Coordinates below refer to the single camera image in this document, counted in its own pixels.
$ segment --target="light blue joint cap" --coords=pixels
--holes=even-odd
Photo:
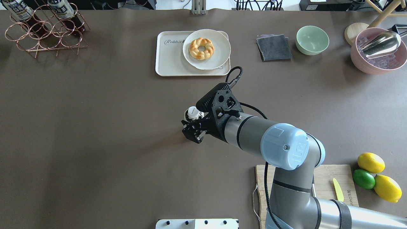
[[[305,161],[309,143],[306,133],[287,123],[278,123],[266,130],[260,142],[263,158],[285,170],[294,170]]]
[[[315,168],[316,168],[316,167],[320,166],[322,164],[322,162],[324,162],[324,160],[325,160],[325,147],[320,140],[318,140],[318,139],[315,139],[315,140],[317,141],[319,148],[321,149],[321,158],[320,158],[318,164],[315,166]]]

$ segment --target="white tray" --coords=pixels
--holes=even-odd
[[[218,76],[230,71],[230,58],[221,67],[213,70],[199,70],[189,64],[182,54],[185,38],[194,31],[164,31],[157,37],[155,72],[160,76]],[[227,33],[219,31],[227,39]]]

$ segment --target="donut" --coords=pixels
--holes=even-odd
[[[204,46],[204,51],[199,51],[198,47]],[[206,38],[198,38],[191,42],[189,46],[189,54],[195,59],[204,60],[209,59],[213,52],[215,51],[215,47],[213,46],[212,41]]]

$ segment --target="white plate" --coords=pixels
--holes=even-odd
[[[215,48],[212,56],[209,59],[198,60],[189,54],[189,46],[191,42],[197,38],[206,38],[212,41]],[[191,33],[184,41],[182,52],[185,59],[192,66],[201,70],[212,70],[222,66],[230,56],[229,40],[220,32],[212,29],[201,29]]]

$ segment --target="cable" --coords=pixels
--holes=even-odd
[[[190,2],[191,0],[189,0],[182,8],[186,7]]]
[[[240,105],[246,106],[246,107],[248,107],[248,108],[251,108],[251,109],[257,111],[261,116],[263,116],[264,119],[267,119],[267,117],[264,115],[264,113],[261,112],[261,110],[257,109],[256,107],[251,106],[251,105],[249,105],[249,104],[241,103],[241,102],[239,102],[239,103],[240,103]],[[270,207],[269,189],[268,189],[268,185],[267,185],[267,171],[268,171],[268,168],[269,168],[269,163],[266,162],[265,167],[264,167],[264,190],[265,190],[265,192],[266,192],[267,210],[268,210],[268,212],[269,212],[269,214],[270,214],[270,217],[271,217],[271,219],[273,220],[274,224],[275,224],[279,229],[283,229],[283,228],[280,226],[280,224],[277,222],[277,220],[276,220],[276,218],[274,217],[274,215],[272,214],[271,207]]]
[[[231,74],[234,70],[236,70],[236,69],[239,69],[239,70],[240,70],[239,75],[237,75],[236,78],[235,78],[230,84],[232,84],[232,83],[236,84],[236,82],[240,79],[240,77],[242,76],[242,73],[243,73],[243,68],[240,67],[240,66],[236,66],[236,67],[232,68],[232,69],[229,71],[228,75],[226,76],[226,80],[225,80],[226,83],[228,82],[228,79],[229,79],[230,74]],[[267,117],[264,115],[264,113],[261,112],[261,110],[257,109],[256,107],[254,107],[254,106],[252,106],[252,105],[249,105],[249,104],[245,104],[245,103],[240,103],[240,105],[246,106],[246,107],[248,107],[248,108],[251,108],[251,109],[257,111],[261,116],[263,116],[264,119],[267,119]],[[283,228],[278,224],[278,222],[277,222],[276,218],[274,217],[274,215],[271,213],[269,191],[268,191],[268,188],[267,188],[267,170],[268,170],[268,167],[269,167],[269,163],[266,162],[265,168],[264,168],[264,189],[265,189],[265,191],[266,191],[267,210],[269,211],[270,217],[271,217],[271,219],[273,220],[274,224],[275,224],[279,229],[283,229]]]
[[[247,10],[247,3],[250,4],[250,8],[253,10],[252,2],[251,2],[250,0],[247,0],[247,1],[246,1],[245,10]]]
[[[269,3],[271,3],[271,6],[270,6],[270,8],[274,5],[274,3],[273,2],[271,2],[271,0],[268,0],[267,1],[267,3],[266,3],[266,5],[263,7],[263,9],[262,10],[267,10],[267,6],[269,5]]]
[[[142,6],[142,7],[143,7],[143,6],[145,6],[148,2],[149,2],[149,1],[146,0],[146,2],[145,2],[143,5],[141,5],[140,3],[135,3],[135,4],[133,4],[133,3],[127,3],[127,2],[126,2],[126,4],[127,4],[127,5],[139,5],[139,6]]]
[[[368,8],[373,9],[373,7],[361,7],[361,8],[355,9],[354,11],[358,11],[358,10],[360,10],[360,9],[368,9]]]
[[[278,8],[278,10],[281,10],[282,7],[282,0],[280,1],[280,7]]]
[[[241,102],[239,102],[239,103],[242,106],[245,106],[245,107],[248,107],[250,109],[253,109],[253,110],[257,111],[257,113],[259,113],[261,116],[263,116],[264,119],[267,119],[266,115],[263,112],[261,112],[261,110],[257,109],[256,107],[254,107],[252,105],[249,105],[249,104],[246,104],[246,103],[241,103]]]
[[[125,3],[124,3],[122,6],[118,7],[118,8],[113,8],[113,7],[111,7],[111,6],[109,5],[108,2],[106,2],[106,3],[107,3],[107,6],[110,7],[111,9],[120,9],[120,8],[122,8],[123,6],[125,6],[125,5],[127,4],[127,1],[128,1],[128,0],[125,0]]]
[[[231,74],[234,70],[236,70],[236,69],[239,69],[240,72],[239,72],[239,74],[236,76],[236,78],[235,78],[234,80],[232,80],[232,81],[229,83],[229,82],[228,82],[229,76],[230,76],[230,74]],[[243,74],[243,68],[242,68],[242,67],[236,66],[236,67],[232,68],[232,69],[229,71],[228,75],[226,76],[225,83],[228,83],[228,84],[229,84],[229,87],[232,88],[232,87],[237,83],[237,81],[240,79],[240,77],[242,76],[242,74]]]
[[[92,5],[93,9],[96,10],[96,9],[95,9],[95,6],[93,5],[93,3],[90,3],[90,4]]]
[[[261,9],[260,9],[260,5],[259,5],[259,3],[257,2],[257,0],[254,0],[254,2],[257,4],[258,9],[261,10]]]
[[[359,4],[362,4],[362,3],[365,3],[365,2],[366,2],[366,0],[360,0],[360,1],[348,0],[348,1],[354,2],[354,3],[359,3]]]

